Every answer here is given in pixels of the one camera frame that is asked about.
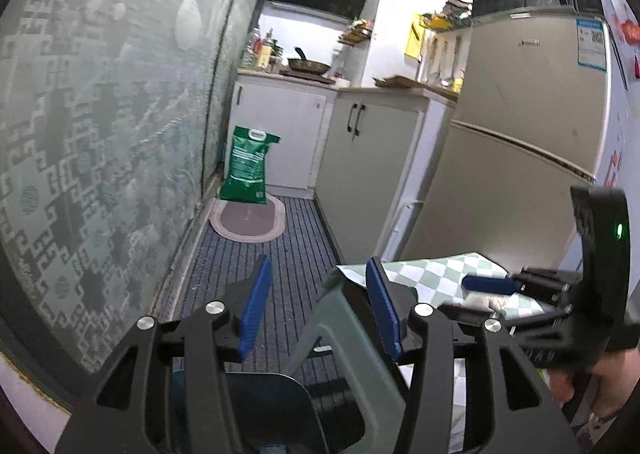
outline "refrigerator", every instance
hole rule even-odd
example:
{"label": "refrigerator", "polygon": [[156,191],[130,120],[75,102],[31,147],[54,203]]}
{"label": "refrigerator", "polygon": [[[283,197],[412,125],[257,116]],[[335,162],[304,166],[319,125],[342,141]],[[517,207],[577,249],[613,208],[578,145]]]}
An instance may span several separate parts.
{"label": "refrigerator", "polygon": [[558,267],[575,238],[569,187],[610,182],[623,145],[612,100],[624,94],[606,22],[520,12],[474,26],[401,259],[473,251],[508,271]]}

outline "cabinet handle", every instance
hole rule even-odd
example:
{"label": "cabinet handle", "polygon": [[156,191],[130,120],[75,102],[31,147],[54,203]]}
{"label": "cabinet handle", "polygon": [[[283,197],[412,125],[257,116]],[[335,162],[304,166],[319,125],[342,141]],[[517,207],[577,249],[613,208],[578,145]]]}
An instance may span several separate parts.
{"label": "cabinet handle", "polygon": [[351,115],[353,115],[353,110],[355,108],[357,108],[357,107],[358,107],[358,105],[354,102],[351,105],[351,109],[349,110],[349,118],[347,120],[347,131],[350,132],[350,133],[351,133],[351,131],[353,131],[353,128],[351,127]]}
{"label": "cabinet handle", "polygon": [[357,137],[360,136],[360,130],[358,129],[358,123],[360,122],[360,115],[363,111],[366,111],[367,107],[364,104],[360,104],[360,109],[358,110],[358,114],[356,116],[356,126],[355,129],[353,130],[353,134],[356,135]]}

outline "floor mat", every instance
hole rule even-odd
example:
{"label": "floor mat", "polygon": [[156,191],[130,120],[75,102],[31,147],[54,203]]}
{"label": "floor mat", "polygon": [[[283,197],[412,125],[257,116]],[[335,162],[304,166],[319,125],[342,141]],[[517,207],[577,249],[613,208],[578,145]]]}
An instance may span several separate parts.
{"label": "floor mat", "polygon": [[266,243],[282,235],[286,209],[276,197],[267,194],[267,203],[239,203],[217,199],[209,222],[223,238],[239,243]]}
{"label": "floor mat", "polygon": [[[194,259],[180,317],[221,297],[226,285],[248,276],[259,254],[273,262],[273,287],[255,350],[230,371],[279,373],[298,342],[337,257],[313,201],[281,197],[284,234],[268,243],[238,243],[208,227]],[[329,449],[339,452],[362,436],[362,417],[333,356],[307,360],[294,377],[311,394]]]}

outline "blue gripper pad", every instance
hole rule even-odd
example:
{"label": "blue gripper pad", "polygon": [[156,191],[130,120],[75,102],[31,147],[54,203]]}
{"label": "blue gripper pad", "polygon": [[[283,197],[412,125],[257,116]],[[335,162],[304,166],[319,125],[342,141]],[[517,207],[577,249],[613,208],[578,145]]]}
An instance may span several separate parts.
{"label": "blue gripper pad", "polygon": [[271,290],[271,260],[267,256],[261,256],[261,258],[262,260],[256,263],[251,273],[254,285],[246,300],[242,317],[240,317],[238,354],[242,360],[255,346],[255,338],[258,335],[260,321],[264,315],[269,290]]}
{"label": "blue gripper pad", "polygon": [[512,295],[518,292],[516,285],[509,277],[484,277],[483,275],[465,275],[462,288],[466,291],[482,291],[497,295]]}
{"label": "blue gripper pad", "polygon": [[397,362],[402,355],[401,323],[385,286],[385,271],[380,270],[373,258],[367,261],[365,270],[367,295],[382,345],[391,360]]}

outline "green stool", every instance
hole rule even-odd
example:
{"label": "green stool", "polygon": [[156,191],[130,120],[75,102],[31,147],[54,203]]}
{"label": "green stool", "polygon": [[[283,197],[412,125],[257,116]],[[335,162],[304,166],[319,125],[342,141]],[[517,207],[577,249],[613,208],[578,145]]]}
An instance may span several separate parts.
{"label": "green stool", "polygon": [[[318,341],[331,349],[317,348]],[[303,329],[284,374],[291,376],[308,357],[333,352],[351,387],[365,424],[364,436],[343,454],[391,454],[404,416],[407,387],[398,367],[381,355],[364,288],[333,269],[324,295]]]}

